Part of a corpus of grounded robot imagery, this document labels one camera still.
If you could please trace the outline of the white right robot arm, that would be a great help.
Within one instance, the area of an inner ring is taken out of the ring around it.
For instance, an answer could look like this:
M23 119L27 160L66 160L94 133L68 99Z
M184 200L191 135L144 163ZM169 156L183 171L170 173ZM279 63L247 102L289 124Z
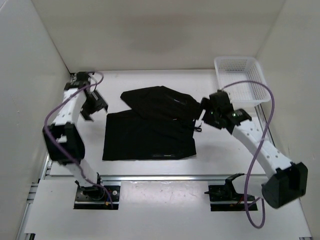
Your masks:
M244 194L264 199L278 209L306 194L308 168L294 163L283 155L270 141L263 139L262 131L244 110L233 108L224 92L211 94L200 102L202 121L219 130L227 130L248 151L256 156L256 162L265 172L264 177L249 177L236 173L225 180L221 194L236 200Z

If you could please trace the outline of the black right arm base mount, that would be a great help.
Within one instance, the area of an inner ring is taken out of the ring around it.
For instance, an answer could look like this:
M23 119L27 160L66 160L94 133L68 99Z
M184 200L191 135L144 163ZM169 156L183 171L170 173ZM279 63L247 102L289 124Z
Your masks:
M223 184L209 184L204 194L209 195L211 212L242 212L245 210L244 194L236 192L233 180L244 176L236 173L227 177Z

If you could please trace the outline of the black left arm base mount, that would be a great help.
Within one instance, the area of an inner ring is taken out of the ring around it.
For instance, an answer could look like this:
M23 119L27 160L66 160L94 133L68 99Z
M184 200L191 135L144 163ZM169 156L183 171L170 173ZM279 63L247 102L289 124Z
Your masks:
M104 185L109 195L100 187L80 187L76 180L77 190L73 208L75 210L118 210L121 195L120 185Z

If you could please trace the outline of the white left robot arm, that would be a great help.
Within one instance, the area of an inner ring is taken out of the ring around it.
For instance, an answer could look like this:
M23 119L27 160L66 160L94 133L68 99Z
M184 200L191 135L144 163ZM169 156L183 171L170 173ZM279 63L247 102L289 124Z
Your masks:
M50 159L66 168L76 179L79 188L87 190L93 200L105 194L101 178L85 160L85 144L77 129L79 117L93 121L92 115L107 111L108 104L97 90L102 83L95 79L96 71L74 74L63 90L63 101L44 120L43 137Z

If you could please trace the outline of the black shorts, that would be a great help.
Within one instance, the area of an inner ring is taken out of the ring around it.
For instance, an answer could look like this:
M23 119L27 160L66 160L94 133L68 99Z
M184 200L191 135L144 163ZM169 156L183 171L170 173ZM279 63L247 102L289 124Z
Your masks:
M124 91L129 110L106 117L102 160L180 160L197 154L200 103L165 86Z

